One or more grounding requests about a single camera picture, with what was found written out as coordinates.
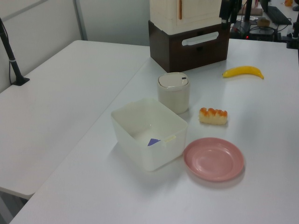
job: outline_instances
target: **banana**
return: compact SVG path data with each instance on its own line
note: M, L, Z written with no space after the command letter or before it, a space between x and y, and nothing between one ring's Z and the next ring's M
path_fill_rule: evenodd
M224 78L229 78L229 77L242 75L242 74L255 75L263 79L263 75L261 71L258 68L253 66L239 66L232 69L228 69L222 74L222 76Z

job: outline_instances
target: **plate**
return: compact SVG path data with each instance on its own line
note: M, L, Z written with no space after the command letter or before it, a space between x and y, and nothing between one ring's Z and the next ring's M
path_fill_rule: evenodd
M202 138L184 150L184 162L198 177L208 181L226 181L244 167L241 151L234 144L218 138Z

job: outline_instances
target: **white plastic container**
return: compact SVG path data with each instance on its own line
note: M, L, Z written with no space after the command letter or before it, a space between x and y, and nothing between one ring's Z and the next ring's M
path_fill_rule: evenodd
M116 138L140 167L153 171L183 153L187 122L152 98L129 103L111 113ZM151 139L160 140L148 146Z
M171 72L158 78L159 101L176 114L184 113L189 107L190 82L184 73Z
M221 23L221 0L150 0L150 21L168 35Z

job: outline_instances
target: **bread roll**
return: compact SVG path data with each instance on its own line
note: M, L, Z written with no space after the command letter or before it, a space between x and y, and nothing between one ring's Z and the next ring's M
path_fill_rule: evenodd
M213 108L206 110L205 107L201 108L199 111L199 121L202 123L224 125L227 120L228 113L226 111L214 110Z

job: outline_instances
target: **brown box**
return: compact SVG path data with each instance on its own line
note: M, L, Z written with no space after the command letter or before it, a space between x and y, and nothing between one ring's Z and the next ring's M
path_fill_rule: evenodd
M226 60L228 55L230 24L221 24L167 35L149 21L150 56L166 72L182 72L207 64ZM182 41L204 34L219 32L217 39L194 45L182 45Z

